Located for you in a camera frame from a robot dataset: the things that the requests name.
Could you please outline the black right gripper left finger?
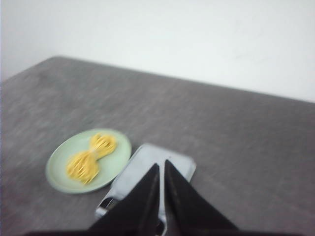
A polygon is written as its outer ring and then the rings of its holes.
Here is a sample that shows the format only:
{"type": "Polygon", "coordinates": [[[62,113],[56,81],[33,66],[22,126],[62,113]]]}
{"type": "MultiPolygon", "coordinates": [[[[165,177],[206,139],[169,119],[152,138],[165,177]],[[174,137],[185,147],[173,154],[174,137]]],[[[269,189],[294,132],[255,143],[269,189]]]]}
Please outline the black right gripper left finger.
{"type": "Polygon", "coordinates": [[[89,232],[154,233],[158,210],[159,166],[154,164],[123,200],[89,228],[89,232]]]}

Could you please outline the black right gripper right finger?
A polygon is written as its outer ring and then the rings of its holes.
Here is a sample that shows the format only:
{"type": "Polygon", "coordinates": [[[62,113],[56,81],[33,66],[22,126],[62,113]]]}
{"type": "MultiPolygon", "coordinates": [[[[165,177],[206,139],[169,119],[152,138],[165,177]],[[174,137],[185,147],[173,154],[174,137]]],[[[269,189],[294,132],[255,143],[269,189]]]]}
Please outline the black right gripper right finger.
{"type": "Polygon", "coordinates": [[[182,233],[235,233],[240,230],[215,207],[202,198],[177,168],[164,165],[166,195],[182,233]]]}

